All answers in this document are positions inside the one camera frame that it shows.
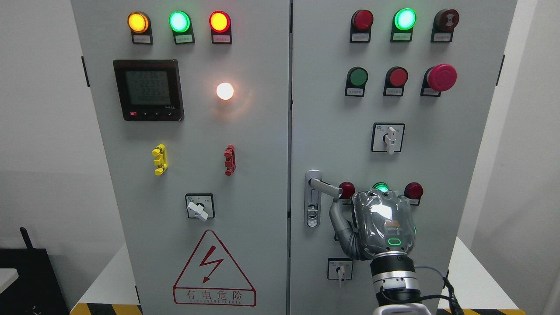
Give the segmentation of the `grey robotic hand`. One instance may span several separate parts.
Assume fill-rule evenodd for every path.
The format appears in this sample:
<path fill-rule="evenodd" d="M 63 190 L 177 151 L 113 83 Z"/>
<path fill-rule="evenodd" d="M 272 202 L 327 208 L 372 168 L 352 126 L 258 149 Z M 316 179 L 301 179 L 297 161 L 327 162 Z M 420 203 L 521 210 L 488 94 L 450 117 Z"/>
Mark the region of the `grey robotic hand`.
<path fill-rule="evenodd" d="M 394 191 L 370 189 L 352 195 L 357 221 L 355 232 L 342 211 L 342 201 L 333 199 L 329 217 L 343 253 L 350 259 L 372 260 L 388 251 L 410 253 L 416 232 L 410 203 Z"/>

